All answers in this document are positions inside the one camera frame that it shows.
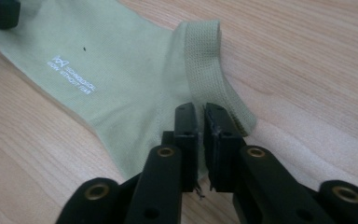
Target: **screw hole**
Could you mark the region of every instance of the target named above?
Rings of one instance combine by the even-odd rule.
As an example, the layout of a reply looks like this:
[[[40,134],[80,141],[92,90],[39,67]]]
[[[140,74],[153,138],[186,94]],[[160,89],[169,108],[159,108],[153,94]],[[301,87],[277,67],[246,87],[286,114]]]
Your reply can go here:
[[[352,189],[335,186],[332,188],[332,190],[336,194],[336,196],[342,201],[345,201],[347,203],[358,203],[358,193],[356,193]]]
[[[157,208],[146,208],[144,216],[148,219],[156,219],[159,217],[159,210]]]
[[[105,183],[98,183],[89,187],[84,194],[88,200],[94,201],[103,198],[108,192],[109,186]]]
[[[256,147],[249,148],[247,152],[249,155],[253,157],[264,157],[266,155],[266,153],[263,150]]]
[[[313,215],[307,210],[298,209],[298,210],[296,210],[296,214],[298,217],[300,217],[304,221],[312,221],[313,220]]]
[[[173,153],[175,153],[175,151],[171,148],[164,147],[160,148],[157,153],[160,157],[170,157],[171,155],[173,155]]]

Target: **wooden surface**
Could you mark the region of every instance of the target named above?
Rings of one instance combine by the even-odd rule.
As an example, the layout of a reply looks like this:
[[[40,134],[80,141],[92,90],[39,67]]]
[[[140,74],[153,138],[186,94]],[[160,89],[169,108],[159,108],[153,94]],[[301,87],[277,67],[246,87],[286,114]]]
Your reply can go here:
[[[258,118],[248,143],[311,188],[358,186],[358,1],[122,2],[169,29],[220,19],[223,71]],[[0,54],[0,223],[54,223],[96,176],[123,181],[97,136]],[[229,194],[206,193],[185,194],[182,223],[238,223]]]

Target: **sock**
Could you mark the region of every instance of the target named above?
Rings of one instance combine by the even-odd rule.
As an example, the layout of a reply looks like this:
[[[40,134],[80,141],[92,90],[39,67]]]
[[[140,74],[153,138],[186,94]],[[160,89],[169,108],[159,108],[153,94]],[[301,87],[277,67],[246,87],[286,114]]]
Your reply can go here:
[[[18,27],[0,31],[2,53],[88,123],[125,178],[142,171],[181,104],[200,115],[218,104],[243,133],[255,126],[222,75],[219,49],[218,21],[171,31],[113,0],[23,0]]]

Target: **wood grain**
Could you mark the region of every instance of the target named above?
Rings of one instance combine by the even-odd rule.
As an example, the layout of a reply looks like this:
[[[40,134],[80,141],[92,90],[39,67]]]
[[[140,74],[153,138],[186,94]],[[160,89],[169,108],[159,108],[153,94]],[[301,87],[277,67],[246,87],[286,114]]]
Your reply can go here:
[[[258,118],[247,142],[311,188],[358,186],[358,1],[121,2],[167,29],[220,19],[223,71]],[[54,223],[96,176],[123,181],[98,137],[0,53],[0,223]],[[182,223],[238,223],[229,194],[206,193],[184,195]]]

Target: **black plastic part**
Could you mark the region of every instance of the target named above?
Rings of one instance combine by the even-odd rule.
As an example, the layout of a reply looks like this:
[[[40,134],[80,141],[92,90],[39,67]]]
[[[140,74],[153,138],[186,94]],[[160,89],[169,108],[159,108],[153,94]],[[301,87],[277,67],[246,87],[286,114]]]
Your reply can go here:
[[[0,29],[16,27],[19,23],[21,4],[17,0],[0,0]]]
[[[119,193],[118,184],[106,178],[95,178],[81,185],[57,220],[57,224],[112,223],[113,204]]]
[[[182,206],[181,150],[154,147],[132,197],[126,224],[180,223]]]
[[[254,197],[248,190],[244,180],[238,179],[238,185],[232,197],[232,202],[241,223],[261,223],[262,214],[258,209]]]
[[[205,107],[203,144],[211,189],[232,192],[236,181],[234,161],[246,144],[228,112],[220,105],[207,104]]]
[[[114,211],[111,214],[111,219],[113,220],[111,223],[124,223],[140,176],[141,174],[138,174],[119,186],[115,204],[111,204],[114,207]]]
[[[265,148],[243,147],[237,164],[263,223],[334,223]]]
[[[199,129],[196,110],[191,103],[175,109],[173,144],[182,151],[182,191],[192,192],[198,185]]]
[[[358,223],[358,187],[341,180],[326,181],[316,199],[336,223]]]

